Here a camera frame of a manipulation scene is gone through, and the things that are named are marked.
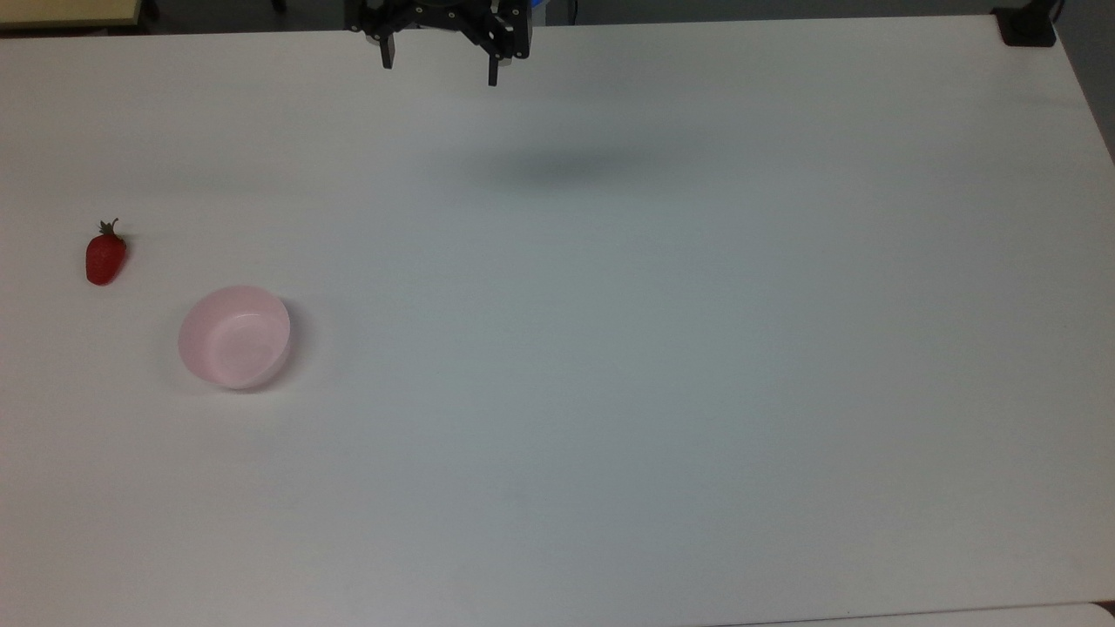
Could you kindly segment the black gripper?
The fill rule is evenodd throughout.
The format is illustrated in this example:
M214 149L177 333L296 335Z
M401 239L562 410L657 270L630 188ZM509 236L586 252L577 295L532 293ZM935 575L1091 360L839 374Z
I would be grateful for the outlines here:
M487 56L487 84L497 87L501 62L532 51L530 1L347 1L346 29L379 47L382 68L395 64L394 35L413 25L462 33Z

